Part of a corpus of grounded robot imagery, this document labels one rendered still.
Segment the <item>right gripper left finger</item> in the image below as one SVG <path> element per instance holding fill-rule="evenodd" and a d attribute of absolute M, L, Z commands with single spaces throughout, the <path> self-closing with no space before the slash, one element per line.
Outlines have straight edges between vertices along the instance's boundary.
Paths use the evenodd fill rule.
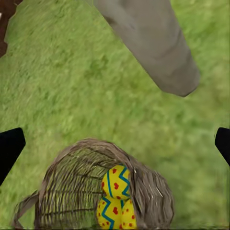
<path fill-rule="evenodd" d="M 0 185 L 24 147 L 25 138 L 20 127 L 0 133 Z"/>

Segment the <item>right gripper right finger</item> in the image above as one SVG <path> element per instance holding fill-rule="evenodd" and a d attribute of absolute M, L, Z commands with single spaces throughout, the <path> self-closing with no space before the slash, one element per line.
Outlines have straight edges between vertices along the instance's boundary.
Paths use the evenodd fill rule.
<path fill-rule="evenodd" d="M 218 128 L 215 145 L 230 166 L 230 129 Z"/>

